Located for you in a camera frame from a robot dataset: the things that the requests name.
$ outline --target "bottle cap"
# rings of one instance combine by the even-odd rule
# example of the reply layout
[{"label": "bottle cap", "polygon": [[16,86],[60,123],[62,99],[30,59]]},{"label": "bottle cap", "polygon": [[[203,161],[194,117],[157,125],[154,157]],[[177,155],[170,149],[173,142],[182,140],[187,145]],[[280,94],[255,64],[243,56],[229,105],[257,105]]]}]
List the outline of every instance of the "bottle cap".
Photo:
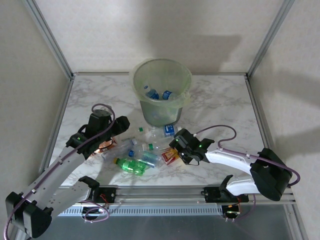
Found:
[{"label": "bottle cap", "polygon": [[131,142],[133,143],[133,145],[137,145],[137,143],[138,143],[135,138],[132,138],[132,139],[131,139]]},{"label": "bottle cap", "polygon": [[135,151],[130,150],[128,156],[132,158],[134,155],[135,155]]}]

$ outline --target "marble surface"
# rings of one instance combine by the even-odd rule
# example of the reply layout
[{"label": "marble surface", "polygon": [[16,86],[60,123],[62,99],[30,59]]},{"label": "marble surface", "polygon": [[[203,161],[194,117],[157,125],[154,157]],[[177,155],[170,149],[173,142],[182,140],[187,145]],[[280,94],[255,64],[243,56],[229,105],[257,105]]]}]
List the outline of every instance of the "marble surface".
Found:
[{"label": "marble surface", "polygon": [[[237,138],[225,147],[243,151],[257,151],[263,142],[243,76],[193,76],[190,89],[192,101],[182,110],[177,126],[195,133],[205,127],[225,124],[237,130]],[[127,116],[130,128],[147,126],[140,103],[132,91],[127,75],[76,76],[63,116],[51,162],[61,152],[71,135],[86,124],[91,106],[104,103],[112,106],[116,117]],[[227,128],[203,132],[198,138],[218,141],[232,136]],[[234,168],[221,164],[201,162],[200,166],[185,165],[180,159],[171,165],[150,168],[143,176],[122,171],[112,161],[104,161],[100,154],[90,157],[75,169],[63,186],[73,185],[80,177],[89,176],[100,185],[119,186],[179,186],[220,184],[226,175],[241,176]]]}]

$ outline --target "cable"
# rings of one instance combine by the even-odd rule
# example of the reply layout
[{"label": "cable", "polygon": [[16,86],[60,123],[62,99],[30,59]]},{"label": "cable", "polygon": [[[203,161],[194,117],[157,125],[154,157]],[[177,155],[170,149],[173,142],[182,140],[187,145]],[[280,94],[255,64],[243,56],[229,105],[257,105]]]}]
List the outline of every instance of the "cable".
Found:
[{"label": "cable", "polygon": [[[103,130],[102,132],[98,133],[97,135],[94,135],[92,137],[90,137],[88,140],[84,141],[83,143],[81,143],[79,146],[77,146],[75,149],[73,149],[72,151],[70,151],[69,153],[67,153],[65,156],[63,156],[61,158],[61,161],[64,162],[68,157],[70,157],[72,154],[74,154],[78,149],[82,148],[84,145],[86,145],[87,143],[91,142],[92,140],[100,137],[101,135],[105,134],[107,131],[109,131],[109,129],[113,126],[113,124],[116,121],[116,115],[115,112],[112,110],[112,108],[109,105],[103,104],[103,103],[97,103],[95,105],[92,106],[91,111],[94,112],[94,108],[96,106],[103,106],[106,107],[107,109],[110,110],[110,112],[113,115],[112,121],[110,123],[110,125]],[[48,170],[46,173],[46,175],[40,179],[40,181],[34,186],[33,190],[37,190],[41,184],[52,174],[52,172],[54,170],[56,170],[56,168],[60,165],[60,162],[57,162],[50,170]],[[23,197],[21,199],[20,202],[17,203],[17,205],[13,208],[12,212],[10,213],[9,217],[7,218],[6,222],[5,222],[5,226],[4,226],[4,230],[3,230],[3,237],[5,240],[9,240],[9,236],[8,236],[8,228],[9,228],[9,224],[11,222],[12,217],[14,216],[15,212],[21,207],[21,205],[30,197],[30,195],[33,194],[32,191],[28,192],[25,197]]]},{"label": "cable", "polygon": [[252,194],[252,195],[253,195],[253,206],[252,206],[252,208],[245,215],[237,217],[235,219],[235,221],[246,219],[256,209],[256,195],[255,194]]},{"label": "cable", "polygon": [[245,215],[243,215],[243,216],[238,216],[237,218],[234,218],[234,219],[232,220],[233,223],[236,222],[236,221],[239,221],[239,220],[246,219],[246,218],[249,217],[249,215],[252,214],[253,211],[256,209],[256,195],[255,195],[255,194],[252,194],[252,196],[253,196],[253,206],[252,206],[252,208],[250,209],[250,211],[247,212],[247,213],[246,213]]},{"label": "cable", "polygon": [[294,182],[292,182],[292,183],[289,183],[287,185],[288,188],[290,188],[293,185],[296,185],[300,181],[300,179],[301,179],[300,174],[296,170],[294,170],[294,169],[292,169],[292,168],[290,168],[290,167],[288,167],[286,165],[271,161],[269,159],[266,159],[266,158],[263,158],[263,157],[260,157],[260,156],[250,155],[250,154],[246,154],[246,153],[243,153],[243,152],[233,151],[233,150],[229,150],[229,149],[223,148],[221,146],[222,142],[231,141],[231,140],[233,140],[233,139],[235,139],[237,137],[237,131],[232,126],[223,125],[223,124],[209,126],[209,127],[205,128],[205,129],[202,129],[202,130],[198,131],[193,136],[195,137],[196,135],[198,135],[198,134],[200,134],[200,133],[202,133],[202,132],[204,132],[204,131],[206,131],[208,129],[213,129],[213,128],[217,128],[217,127],[226,127],[226,128],[229,128],[229,129],[233,130],[233,132],[234,132],[233,137],[221,139],[220,141],[218,141],[217,144],[218,144],[218,147],[220,148],[221,151],[223,151],[225,153],[229,153],[229,154],[235,154],[235,155],[238,155],[238,156],[241,156],[241,157],[244,157],[244,158],[258,159],[258,160],[264,161],[264,162],[266,162],[268,164],[275,165],[275,166],[277,166],[279,168],[282,168],[282,169],[285,169],[285,170],[287,170],[289,172],[294,173],[296,175],[296,180]]},{"label": "cable", "polygon": [[105,202],[104,207],[106,207],[106,205],[108,204],[108,207],[110,206],[110,204],[108,203],[107,199],[106,199],[106,195],[104,195],[103,193],[100,194],[100,197],[103,199],[103,201]]},{"label": "cable", "polygon": [[[94,204],[94,205],[97,206],[97,207],[94,207],[94,208],[90,209],[89,211],[87,211],[87,212],[85,213],[85,215],[84,215],[84,217],[83,217],[85,222],[98,223],[98,222],[102,222],[102,221],[107,220],[107,219],[109,218],[109,216],[110,216],[109,211],[108,211],[104,206],[101,206],[101,205],[99,205],[99,204],[97,204],[97,203],[95,203],[95,202],[93,202],[93,201],[83,200],[83,201],[80,201],[80,203]],[[93,212],[93,211],[95,211],[95,210],[98,210],[98,209],[102,209],[102,210],[103,210],[103,213],[106,213],[106,217],[104,217],[104,218],[102,218],[102,219],[98,219],[98,220],[88,220],[88,219],[87,219],[88,214],[91,213],[91,212]]]}]

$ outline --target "robotic arm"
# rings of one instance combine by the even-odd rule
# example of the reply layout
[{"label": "robotic arm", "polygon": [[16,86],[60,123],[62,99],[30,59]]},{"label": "robotic arm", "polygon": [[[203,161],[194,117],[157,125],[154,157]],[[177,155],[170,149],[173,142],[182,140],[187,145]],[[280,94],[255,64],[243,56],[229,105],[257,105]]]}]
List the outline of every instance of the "robotic arm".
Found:
[{"label": "robotic arm", "polygon": [[[113,114],[113,120],[108,111],[94,110],[97,105],[107,107]],[[120,116],[115,119],[114,116],[109,106],[100,103],[94,105],[88,124],[83,125],[70,137],[49,168],[25,191],[20,194],[11,192],[7,196],[5,203],[8,221],[4,230],[5,240],[9,239],[7,234],[9,223],[30,237],[37,238],[47,230],[53,218],[73,204],[87,199],[96,202],[101,190],[100,184],[88,176],[80,178],[67,190],[54,193],[70,173],[86,161],[101,143],[109,141],[129,128],[127,117]],[[186,129],[180,130],[169,145],[178,151],[185,164],[194,159],[198,162],[224,164],[248,174],[241,178],[227,176],[220,187],[213,190],[214,197],[211,199],[213,203],[234,203],[238,201],[236,196],[244,194],[262,194],[273,201],[279,201],[292,177],[292,172],[298,174],[286,167],[268,148],[258,152],[259,157],[252,157],[253,155],[223,149],[219,142],[215,143],[211,139],[205,138],[199,141]]]},{"label": "robotic arm", "polygon": [[178,151],[187,165],[194,159],[197,162],[224,164],[248,174],[239,178],[227,176],[220,186],[222,194],[217,197],[217,202],[229,202],[243,194],[262,194],[270,200],[279,201],[292,177],[292,172],[288,170],[290,168],[268,148],[258,152],[258,157],[255,157],[253,154],[226,150],[211,139],[199,141],[186,129],[181,129],[169,145]]},{"label": "robotic arm", "polygon": [[125,116],[112,120],[108,111],[92,108],[88,124],[83,125],[70,137],[66,147],[49,168],[22,193],[11,192],[7,196],[6,210],[11,223],[30,237],[37,238],[47,230],[52,219],[65,209],[86,199],[95,200],[99,183],[87,176],[80,178],[67,190],[56,195],[54,193],[72,171],[99,148],[101,143],[124,133],[129,126],[130,123]]}]

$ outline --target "plastic bottle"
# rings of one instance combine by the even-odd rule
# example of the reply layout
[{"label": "plastic bottle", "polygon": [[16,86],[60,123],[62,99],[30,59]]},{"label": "plastic bottle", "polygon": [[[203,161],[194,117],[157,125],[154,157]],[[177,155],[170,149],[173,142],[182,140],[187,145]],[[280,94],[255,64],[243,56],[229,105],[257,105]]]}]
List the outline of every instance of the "plastic bottle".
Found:
[{"label": "plastic bottle", "polygon": [[157,100],[159,99],[159,94],[155,89],[150,88],[148,85],[145,85],[143,89],[147,97],[151,99],[157,99]]},{"label": "plastic bottle", "polygon": [[142,144],[142,149],[144,151],[155,151],[157,153],[164,152],[170,149],[169,143],[171,142],[171,137],[162,138],[159,141],[149,142]]},{"label": "plastic bottle", "polygon": [[138,162],[144,163],[151,168],[160,167],[161,157],[151,152],[144,151],[142,146],[134,147],[129,151],[128,156],[136,159]]},{"label": "plastic bottle", "polygon": [[138,162],[130,158],[115,158],[113,162],[122,168],[123,171],[133,173],[137,176],[142,176],[147,167],[143,162]]},{"label": "plastic bottle", "polygon": [[172,124],[163,127],[136,127],[125,131],[122,134],[115,136],[115,141],[121,142],[128,138],[136,138],[141,141],[155,141],[158,139],[174,136],[182,129],[180,126],[174,126]]},{"label": "plastic bottle", "polygon": [[112,160],[116,157],[120,157],[125,155],[130,149],[133,148],[134,145],[137,144],[137,140],[135,138],[133,139],[126,139],[124,141],[119,142],[116,146],[113,148],[105,151],[102,154],[102,157],[104,160]]},{"label": "plastic bottle", "polygon": [[182,129],[180,126],[172,124],[165,125],[164,127],[139,127],[139,132],[144,133],[147,139],[161,139],[174,136]]},{"label": "plastic bottle", "polygon": [[177,96],[178,96],[178,95],[175,94],[174,92],[166,90],[166,91],[164,91],[164,93],[163,93],[163,95],[162,95],[162,99],[163,99],[163,100],[172,100],[172,99],[174,99],[174,98],[177,97]]}]

